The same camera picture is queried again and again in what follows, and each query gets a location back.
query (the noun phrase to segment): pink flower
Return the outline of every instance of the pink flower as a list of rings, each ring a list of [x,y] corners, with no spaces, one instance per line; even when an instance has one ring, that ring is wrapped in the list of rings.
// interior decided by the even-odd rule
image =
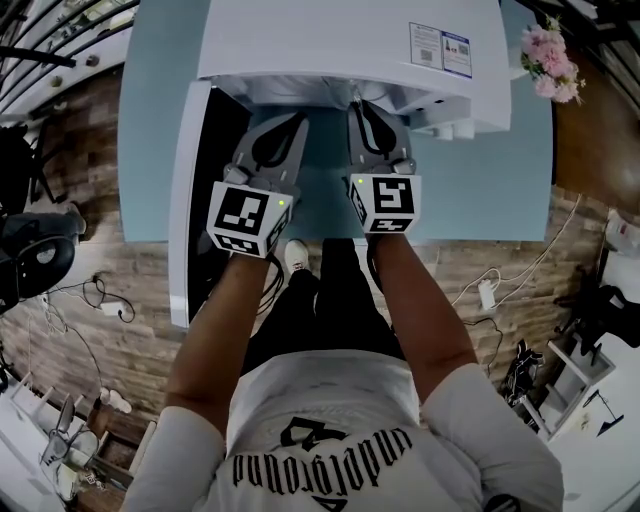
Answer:
[[[567,48],[567,45],[564,42],[564,37],[562,37],[562,34],[560,32],[549,32],[548,41],[555,44],[557,47],[562,48],[562,50],[565,50]]]
[[[568,84],[563,84],[560,87],[558,87],[558,90],[555,96],[553,97],[553,100],[557,101],[558,103],[568,103],[572,99],[577,97],[578,97],[578,84],[576,84],[575,82],[571,82]]]
[[[536,94],[543,98],[553,98],[557,93],[556,81],[549,75],[540,75],[534,82]]]
[[[572,82],[576,82],[578,80],[578,66],[576,66],[573,62],[570,62],[569,70],[565,73],[565,76]]]
[[[531,30],[522,33],[522,49],[524,53],[531,55],[534,48],[545,43],[549,37],[549,32],[540,25],[534,25]]]
[[[573,64],[569,61],[567,54],[555,43],[545,43],[538,50],[537,60],[551,76],[557,78],[573,72]]]

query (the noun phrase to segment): white sneaker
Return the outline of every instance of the white sneaker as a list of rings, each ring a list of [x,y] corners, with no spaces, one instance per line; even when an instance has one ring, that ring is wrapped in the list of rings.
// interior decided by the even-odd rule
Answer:
[[[309,250],[300,240],[289,240],[284,248],[284,263],[290,275],[309,268]]]

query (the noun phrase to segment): light blue table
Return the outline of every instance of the light blue table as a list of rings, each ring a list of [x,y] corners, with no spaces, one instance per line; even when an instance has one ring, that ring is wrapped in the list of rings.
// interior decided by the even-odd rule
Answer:
[[[118,131],[118,173],[127,241],[168,239],[175,148],[189,83],[195,79],[209,0],[143,0],[125,66]],[[509,46],[533,14],[503,1]],[[512,82],[511,131],[441,142],[412,134],[423,175],[422,216],[410,238],[542,240],[553,165],[551,104],[525,77]],[[338,179],[346,162],[343,114],[311,112],[299,176],[303,201],[285,237],[359,237]]]

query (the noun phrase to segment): forearm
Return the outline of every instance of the forearm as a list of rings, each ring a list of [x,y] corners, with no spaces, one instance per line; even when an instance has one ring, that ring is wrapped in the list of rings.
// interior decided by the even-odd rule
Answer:
[[[224,434],[269,262],[234,255],[191,322],[173,363],[167,405],[206,417]]]
[[[383,236],[375,263],[400,346],[424,401],[449,373],[477,362],[471,340],[403,235]]]

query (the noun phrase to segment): label sticker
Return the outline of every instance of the label sticker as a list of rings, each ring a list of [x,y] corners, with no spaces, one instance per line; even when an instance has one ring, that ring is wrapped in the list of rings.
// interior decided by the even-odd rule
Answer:
[[[442,54],[445,71],[472,78],[471,43],[468,39],[442,32]]]
[[[442,33],[435,28],[409,23],[411,63],[442,69]]]

